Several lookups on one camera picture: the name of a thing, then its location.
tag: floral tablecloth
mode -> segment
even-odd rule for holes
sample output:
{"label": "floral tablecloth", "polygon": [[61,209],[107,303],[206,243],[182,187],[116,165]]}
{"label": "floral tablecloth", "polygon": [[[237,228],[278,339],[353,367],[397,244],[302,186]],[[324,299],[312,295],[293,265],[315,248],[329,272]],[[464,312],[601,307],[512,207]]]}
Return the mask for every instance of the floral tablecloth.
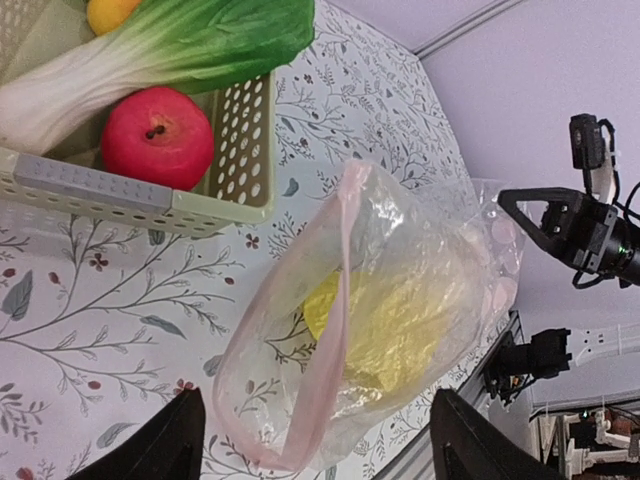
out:
{"label": "floral tablecloth", "polygon": [[[313,46],[278,72],[269,223],[196,241],[0,205],[0,479],[66,478],[183,389],[199,386],[206,400],[261,279],[333,193],[345,159],[375,160],[408,188],[466,178],[418,60],[323,2],[316,23]],[[296,321],[290,335],[304,328]],[[301,368],[313,351],[267,342],[274,360]],[[459,385],[482,354],[442,382]],[[238,381],[248,401],[270,395],[268,384]],[[433,391],[320,473],[254,468],[210,417],[203,478],[372,478],[427,423]]]}

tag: wall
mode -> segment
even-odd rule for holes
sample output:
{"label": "wall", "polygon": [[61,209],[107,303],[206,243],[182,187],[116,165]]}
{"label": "wall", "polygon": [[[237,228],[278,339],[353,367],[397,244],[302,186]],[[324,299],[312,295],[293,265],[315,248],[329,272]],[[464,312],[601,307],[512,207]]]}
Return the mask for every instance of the wall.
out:
{"label": "wall", "polygon": [[[626,198],[640,181],[638,19],[635,0],[530,0],[424,61],[471,173],[520,187],[581,189],[568,123],[587,112],[616,126]],[[529,245],[517,301],[528,334],[640,322],[640,289],[610,282],[578,292],[572,273]],[[588,364],[540,382],[534,399],[633,389],[638,362],[640,354]]]}
{"label": "wall", "polygon": [[330,0],[415,50],[491,0]]}

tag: green leafy vegetable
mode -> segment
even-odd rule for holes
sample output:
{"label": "green leafy vegetable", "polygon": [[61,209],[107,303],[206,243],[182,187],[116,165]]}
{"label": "green leafy vegetable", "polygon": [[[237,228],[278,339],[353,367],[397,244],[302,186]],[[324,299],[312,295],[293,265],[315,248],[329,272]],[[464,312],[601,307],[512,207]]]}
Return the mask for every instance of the green leafy vegetable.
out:
{"label": "green leafy vegetable", "polygon": [[314,0],[144,0],[117,30],[0,87],[0,145],[41,155],[136,90],[266,74],[311,43],[313,14]]}

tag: plastic bag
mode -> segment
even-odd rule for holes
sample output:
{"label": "plastic bag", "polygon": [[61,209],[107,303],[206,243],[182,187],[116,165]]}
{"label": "plastic bag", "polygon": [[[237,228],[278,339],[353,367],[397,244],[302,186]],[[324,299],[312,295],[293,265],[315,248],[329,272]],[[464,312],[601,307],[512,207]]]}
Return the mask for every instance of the plastic bag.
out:
{"label": "plastic bag", "polygon": [[[335,464],[478,346],[515,299],[524,244],[498,191],[461,180],[411,192],[377,165],[347,163],[218,369],[214,411],[242,454],[277,470]],[[302,305],[335,272],[326,320],[309,323],[316,343]]]}

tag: plastic basket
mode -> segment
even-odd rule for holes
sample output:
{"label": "plastic basket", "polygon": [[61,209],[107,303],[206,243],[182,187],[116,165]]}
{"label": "plastic basket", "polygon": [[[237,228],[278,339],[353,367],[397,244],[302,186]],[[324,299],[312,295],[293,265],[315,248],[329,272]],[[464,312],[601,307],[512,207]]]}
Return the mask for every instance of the plastic basket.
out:
{"label": "plastic basket", "polygon": [[[0,0],[3,82],[91,38],[84,13],[70,1],[78,0]],[[274,75],[196,100],[212,119],[216,152],[193,192],[113,175],[94,160],[69,163],[0,147],[0,197],[195,237],[266,220],[274,190]],[[67,147],[96,147],[104,120],[81,127]]]}

